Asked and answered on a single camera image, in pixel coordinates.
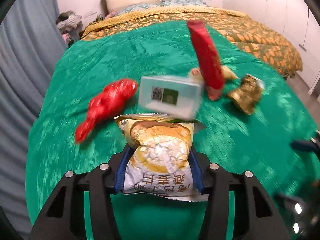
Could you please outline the white wardrobe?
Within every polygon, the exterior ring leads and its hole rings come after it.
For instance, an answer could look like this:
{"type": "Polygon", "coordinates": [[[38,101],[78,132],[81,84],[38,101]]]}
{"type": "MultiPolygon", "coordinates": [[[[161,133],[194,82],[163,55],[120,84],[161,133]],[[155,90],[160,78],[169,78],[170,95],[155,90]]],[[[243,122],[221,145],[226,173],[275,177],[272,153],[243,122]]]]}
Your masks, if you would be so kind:
{"type": "Polygon", "coordinates": [[[311,90],[319,86],[319,24],[303,0],[222,0],[222,4],[287,38],[302,57],[300,77],[311,90]]]}

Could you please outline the teal floral pillow right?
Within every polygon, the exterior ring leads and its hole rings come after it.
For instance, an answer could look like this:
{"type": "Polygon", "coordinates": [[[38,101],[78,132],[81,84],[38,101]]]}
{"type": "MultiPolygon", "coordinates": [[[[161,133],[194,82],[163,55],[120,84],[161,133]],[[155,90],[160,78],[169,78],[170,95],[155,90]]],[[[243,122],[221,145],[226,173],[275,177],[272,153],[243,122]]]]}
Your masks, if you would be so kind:
{"type": "Polygon", "coordinates": [[[207,7],[206,3],[203,3],[201,0],[161,0],[161,6],[201,6],[207,7]]]}

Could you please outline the blue grey curtain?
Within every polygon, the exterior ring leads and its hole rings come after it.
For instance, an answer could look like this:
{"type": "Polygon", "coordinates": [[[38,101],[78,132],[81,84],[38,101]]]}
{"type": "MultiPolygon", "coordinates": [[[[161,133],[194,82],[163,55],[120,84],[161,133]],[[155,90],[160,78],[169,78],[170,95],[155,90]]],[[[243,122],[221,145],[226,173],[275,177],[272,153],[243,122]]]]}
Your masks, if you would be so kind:
{"type": "Polygon", "coordinates": [[[67,47],[56,27],[58,14],[56,0],[15,0],[1,22],[1,224],[22,239],[31,232],[28,134],[67,47]]]}

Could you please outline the green satin cloth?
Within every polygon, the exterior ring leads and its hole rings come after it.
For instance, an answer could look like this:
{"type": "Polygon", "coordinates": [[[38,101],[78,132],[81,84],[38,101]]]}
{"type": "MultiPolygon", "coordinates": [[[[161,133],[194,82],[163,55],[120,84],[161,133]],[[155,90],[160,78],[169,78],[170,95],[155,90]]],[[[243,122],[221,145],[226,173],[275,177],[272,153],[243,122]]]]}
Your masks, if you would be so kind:
{"type": "Polygon", "coordinates": [[[204,129],[194,136],[196,150],[227,171],[252,171],[269,194],[292,195],[319,178],[318,158],[290,147],[317,129],[293,90],[217,28],[208,27],[208,33],[222,65],[236,75],[216,100],[210,100],[203,83],[190,79],[199,62],[184,20],[79,41],[65,52],[29,132],[25,186],[32,222],[67,171],[91,171],[124,148],[126,140],[112,119],[98,124],[83,142],[75,141],[90,100],[123,78],[138,82],[124,114],[199,120],[204,129]]]}

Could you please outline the red plastic bag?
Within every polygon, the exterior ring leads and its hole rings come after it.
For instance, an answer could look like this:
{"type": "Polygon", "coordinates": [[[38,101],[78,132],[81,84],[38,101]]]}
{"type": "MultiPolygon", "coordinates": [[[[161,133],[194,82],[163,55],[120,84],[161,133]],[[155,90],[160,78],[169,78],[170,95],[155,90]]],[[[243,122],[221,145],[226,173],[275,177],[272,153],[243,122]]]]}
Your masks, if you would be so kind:
{"type": "Polygon", "coordinates": [[[122,113],[127,101],[135,96],[137,88],[138,82],[128,78],[109,83],[90,100],[85,120],[75,129],[75,142],[83,142],[95,126],[122,113]]]}

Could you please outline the light blue small box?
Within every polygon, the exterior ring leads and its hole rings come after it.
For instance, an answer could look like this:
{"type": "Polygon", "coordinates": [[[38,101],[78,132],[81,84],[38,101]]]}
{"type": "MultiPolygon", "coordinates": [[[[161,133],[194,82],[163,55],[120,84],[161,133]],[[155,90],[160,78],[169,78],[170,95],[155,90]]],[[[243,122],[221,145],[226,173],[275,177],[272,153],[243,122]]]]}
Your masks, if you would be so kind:
{"type": "Polygon", "coordinates": [[[200,109],[203,83],[174,75],[143,76],[139,83],[138,104],[156,113],[194,119],[200,109]]]}

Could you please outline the teal floral pillow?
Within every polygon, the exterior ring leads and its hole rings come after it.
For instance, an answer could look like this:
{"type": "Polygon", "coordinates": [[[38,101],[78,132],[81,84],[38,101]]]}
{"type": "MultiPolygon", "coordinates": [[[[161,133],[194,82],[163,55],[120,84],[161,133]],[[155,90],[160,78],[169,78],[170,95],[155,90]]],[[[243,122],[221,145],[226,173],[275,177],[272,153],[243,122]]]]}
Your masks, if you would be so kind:
{"type": "Polygon", "coordinates": [[[156,7],[161,7],[161,4],[155,4],[155,3],[140,3],[140,4],[133,4],[128,6],[125,9],[121,9],[120,11],[117,11],[116,16],[128,13],[128,12],[133,12],[133,11],[141,11],[141,10],[146,10],[149,8],[156,8],[156,7]]]}
{"type": "Polygon", "coordinates": [[[161,0],[161,6],[201,6],[207,7],[206,3],[203,3],[201,0],[161,0]]]}

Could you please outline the red paper box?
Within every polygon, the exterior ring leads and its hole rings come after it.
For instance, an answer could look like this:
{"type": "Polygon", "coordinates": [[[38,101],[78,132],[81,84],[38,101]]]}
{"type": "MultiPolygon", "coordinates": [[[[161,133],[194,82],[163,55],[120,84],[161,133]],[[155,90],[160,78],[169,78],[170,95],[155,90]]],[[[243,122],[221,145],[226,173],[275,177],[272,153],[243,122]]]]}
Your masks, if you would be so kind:
{"type": "Polygon", "coordinates": [[[203,22],[187,21],[187,27],[197,55],[208,98],[215,101],[221,96],[225,85],[218,51],[203,22]]]}

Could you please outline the bread snack bag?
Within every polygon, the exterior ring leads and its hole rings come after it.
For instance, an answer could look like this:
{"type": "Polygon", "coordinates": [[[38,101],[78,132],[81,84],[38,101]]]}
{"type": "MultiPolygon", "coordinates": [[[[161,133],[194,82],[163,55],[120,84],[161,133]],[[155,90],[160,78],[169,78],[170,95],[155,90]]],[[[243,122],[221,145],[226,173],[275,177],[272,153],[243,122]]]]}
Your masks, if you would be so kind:
{"type": "Polygon", "coordinates": [[[129,152],[117,170],[117,190],[149,193],[172,200],[205,202],[196,182],[191,158],[194,134],[206,126],[165,114],[128,114],[115,117],[129,152]]]}

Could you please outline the gold brown snack wrapper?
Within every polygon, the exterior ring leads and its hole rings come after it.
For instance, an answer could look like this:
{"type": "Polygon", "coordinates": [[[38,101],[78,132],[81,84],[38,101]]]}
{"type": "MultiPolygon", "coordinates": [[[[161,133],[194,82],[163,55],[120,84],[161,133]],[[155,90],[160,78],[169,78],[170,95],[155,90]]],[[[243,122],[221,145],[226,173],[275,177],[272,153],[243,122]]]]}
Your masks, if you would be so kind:
{"type": "Polygon", "coordinates": [[[252,115],[256,104],[260,101],[265,88],[264,82],[251,75],[246,74],[240,86],[227,93],[231,101],[247,115],[252,115]]]}

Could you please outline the teal floral pillow left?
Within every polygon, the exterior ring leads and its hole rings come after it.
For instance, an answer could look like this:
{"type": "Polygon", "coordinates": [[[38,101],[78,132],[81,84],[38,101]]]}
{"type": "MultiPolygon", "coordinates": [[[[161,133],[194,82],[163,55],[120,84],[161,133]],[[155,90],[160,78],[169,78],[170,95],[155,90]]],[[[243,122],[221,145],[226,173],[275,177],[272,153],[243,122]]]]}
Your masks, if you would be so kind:
{"type": "Polygon", "coordinates": [[[156,8],[156,7],[161,7],[161,4],[155,4],[155,3],[140,3],[140,4],[133,4],[128,6],[125,9],[121,9],[120,11],[117,11],[116,16],[128,13],[128,12],[133,12],[133,11],[141,11],[141,10],[146,10],[149,8],[156,8]]]}

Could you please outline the orange floral quilt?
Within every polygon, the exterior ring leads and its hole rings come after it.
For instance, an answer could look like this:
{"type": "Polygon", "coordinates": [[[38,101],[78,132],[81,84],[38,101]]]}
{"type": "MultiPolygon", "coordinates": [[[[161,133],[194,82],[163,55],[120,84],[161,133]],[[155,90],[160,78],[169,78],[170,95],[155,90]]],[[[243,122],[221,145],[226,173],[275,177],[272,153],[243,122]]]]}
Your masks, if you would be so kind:
{"type": "Polygon", "coordinates": [[[229,42],[273,67],[283,77],[294,77],[303,69],[298,50],[280,33],[251,19],[246,13],[199,5],[153,7],[125,12],[119,16],[92,23],[82,40],[179,20],[199,20],[217,30],[229,42]]]}

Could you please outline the pile of clothes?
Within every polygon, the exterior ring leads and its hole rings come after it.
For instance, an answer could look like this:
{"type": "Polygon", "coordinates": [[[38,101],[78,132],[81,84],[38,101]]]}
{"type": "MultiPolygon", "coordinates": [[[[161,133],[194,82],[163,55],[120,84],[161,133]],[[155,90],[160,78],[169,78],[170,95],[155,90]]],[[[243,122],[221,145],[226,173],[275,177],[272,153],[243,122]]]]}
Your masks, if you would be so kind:
{"type": "Polygon", "coordinates": [[[57,17],[56,26],[62,38],[70,47],[76,41],[80,40],[79,33],[82,28],[82,16],[71,10],[63,12],[57,17]]]}

